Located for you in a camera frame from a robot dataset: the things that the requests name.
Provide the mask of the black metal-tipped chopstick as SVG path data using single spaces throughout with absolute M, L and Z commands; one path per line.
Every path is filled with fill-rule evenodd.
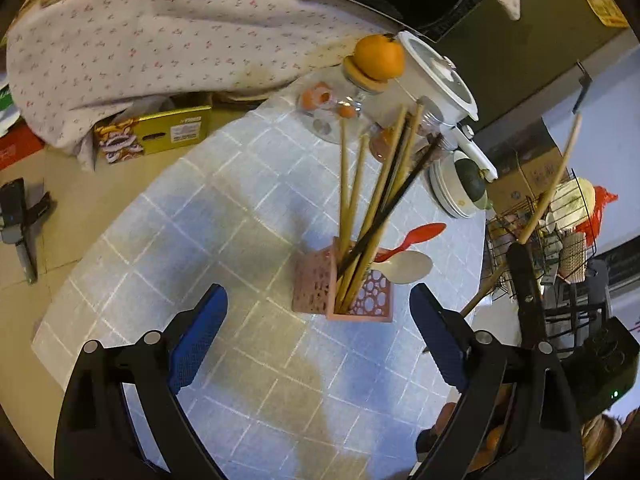
M 364 219 L 358 240 L 363 236 L 367 229 L 370 228 L 374 217 L 384 207 L 384 204 L 390 199 L 390 196 L 397 191 L 397 181 L 400 179 L 400 175 L 404 171 L 407 148 L 412 137 L 411 128 L 407 125 L 408 117 L 409 114 L 407 113 L 407 110 L 403 108 L 397 117 L 390 156 L 387 157 L 383 164 L 383 168 L 378 174 L 378 182 L 376 182 L 376 187 L 370 200 L 369 209 L 366 214 L 366 218 Z M 363 254 L 370 249 L 377 237 L 378 234 L 376 234 L 376 237 L 372 240 L 372 244 Z M 354 274 L 358 268 L 359 261 L 362 259 L 362 255 L 347 269 L 342 278 L 350 278 L 352 274 Z

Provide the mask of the white plastic spoon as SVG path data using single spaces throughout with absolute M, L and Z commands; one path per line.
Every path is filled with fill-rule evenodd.
M 433 261 L 423 252 L 405 250 L 383 262 L 376 262 L 372 269 L 394 284 L 410 284 L 427 276 L 433 269 Z

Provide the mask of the black device on floor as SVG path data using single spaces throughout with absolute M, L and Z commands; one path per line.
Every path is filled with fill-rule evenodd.
M 23 178 L 6 182 L 1 187 L 1 241 L 16 249 L 17 258 L 28 284 L 37 281 L 38 273 L 27 243 L 31 226 L 45 217 L 53 207 L 49 192 L 45 192 L 35 205 L 27 206 L 26 186 Z

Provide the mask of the red plastic spoon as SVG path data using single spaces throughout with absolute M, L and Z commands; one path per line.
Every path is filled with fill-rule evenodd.
M 412 245 L 428 242 L 432 238 L 439 236 L 444 229 L 446 229 L 446 224 L 444 222 L 433 222 L 417 226 L 408 232 L 402 243 L 396 248 L 391 250 L 381 249 L 376 254 L 374 261 L 384 262 L 387 259 L 392 258 L 394 255 L 404 252 Z

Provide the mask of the red plastic bag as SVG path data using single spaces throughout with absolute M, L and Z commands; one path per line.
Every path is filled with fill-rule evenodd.
M 596 192 L 596 196 L 594 196 L 596 203 L 594 204 L 592 214 L 590 214 L 588 219 L 579 223 L 575 228 L 576 232 L 585 235 L 585 241 L 588 247 L 594 245 L 600 234 L 605 206 L 618 200 L 617 194 L 608 192 L 608 190 L 603 186 L 596 185 L 594 187 L 594 192 Z

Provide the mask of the dark green avocado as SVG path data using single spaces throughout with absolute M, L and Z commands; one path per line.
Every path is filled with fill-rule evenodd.
M 480 200 L 486 191 L 486 181 L 477 164 L 469 158 L 460 158 L 454 162 L 454 168 L 465 193 L 473 203 Z

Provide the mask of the pink perforated utensil holder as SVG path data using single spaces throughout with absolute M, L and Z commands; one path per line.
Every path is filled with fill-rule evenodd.
M 292 310 L 318 314 L 330 321 L 390 323 L 394 315 L 394 284 L 381 272 L 369 270 L 348 309 L 339 309 L 342 280 L 337 278 L 338 238 L 328 247 L 306 255 L 295 267 Z

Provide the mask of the stack of white bowls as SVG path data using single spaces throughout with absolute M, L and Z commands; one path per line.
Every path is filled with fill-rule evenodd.
M 436 160 L 427 169 L 426 175 L 440 206 L 446 210 L 446 213 L 454 218 L 469 219 L 480 211 L 489 210 L 492 203 L 488 198 L 488 182 L 482 170 L 480 172 L 486 181 L 484 196 L 473 203 L 466 195 L 456 173 L 456 168 L 454 168 L 454 162 L 460 158 L 469 158 L 469 156 L 466 156 L 462 151 L 452 152 L 445 158 Z

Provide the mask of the cardboard box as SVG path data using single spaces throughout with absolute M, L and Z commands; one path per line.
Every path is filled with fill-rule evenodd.
M 555 176 L 562 153 L 552 148 L 528 159 L 518 153 L 506 160 L 506 171 L 488 184 L 487 194 L 496 214 L 506 214 L 528 200 L 536 200 L 546 192 Z

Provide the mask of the yellow snack box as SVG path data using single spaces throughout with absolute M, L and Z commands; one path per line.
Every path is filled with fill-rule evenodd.
M 116 164 L 198 144 L 209 132 L 210 118 L 210 105 L 168 110 L 95 126 L 94 138 L 106 162 Z

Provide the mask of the red box on floor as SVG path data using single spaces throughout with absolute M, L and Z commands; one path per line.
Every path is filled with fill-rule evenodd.
M 0 140 L 0 169 L 39 152 L 45 145 L 24 120 L 17 122 Z

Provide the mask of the brown spice jar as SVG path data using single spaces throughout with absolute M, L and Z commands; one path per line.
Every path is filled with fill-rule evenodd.
M 427 159 L 427 165 L 445 158 L 450 153 L 448 140 L 442 133 L 443 125 L 444 122 L 439 112 L 431 112 L 424 108 L 420 124 L 412 140 L 411 161 L 413 165 L 416 165 L 430 148 L 434 148 L 434 151 Z

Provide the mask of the red spice jar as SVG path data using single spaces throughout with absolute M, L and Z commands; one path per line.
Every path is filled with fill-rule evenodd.
M 370 137 L 369 150 L 378 162 L 385 162 L 390 154 L 394 132 L 395 127 L 390 126 L 373 133 Z

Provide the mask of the white pot with lid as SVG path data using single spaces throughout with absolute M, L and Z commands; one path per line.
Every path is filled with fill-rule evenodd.
M 396 40 L 405 53 L 405 69 L 380 96 L 374 107 L 375 120 L 388 126 L 399 105 L 413 112 L 421 102 L 425 116 L 436 120 L 435 131 L 444 136 L 450 150 L 458 148 L 474 160 L 487 181 L 497 180 L 496 167 L 473 141 L 473 129 L 464 123 L 465 119 L 477 121 L 478 108 L 454 63 L 411 32 L 398 32 Z

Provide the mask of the floral white cloth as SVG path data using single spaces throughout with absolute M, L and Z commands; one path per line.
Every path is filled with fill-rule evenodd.
M 92 127 L 138 99 L 269 91 L 391 29 L 345 0 L 62 0 L 12 25 L 6 68 L 32 132 L 91 167 Z

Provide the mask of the glass jar with cork lid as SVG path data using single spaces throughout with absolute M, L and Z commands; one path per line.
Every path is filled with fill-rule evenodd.
M 326 142 L 340 144 L 345 138 L 352 143 L 372 127 L 366 106 L 387 85 L 363 73 L 352 55 L 346 56 L 340 65 L 322 70 L 303 86 L 296 102 L 300 120 Z

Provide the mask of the orange fruit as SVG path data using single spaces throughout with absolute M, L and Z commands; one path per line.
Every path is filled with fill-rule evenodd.
M 369 78 L 386 81 L 404 73 L 404 49 L 390 34 L 370 35 L 361 38 L 355 46 L 355 65 Z

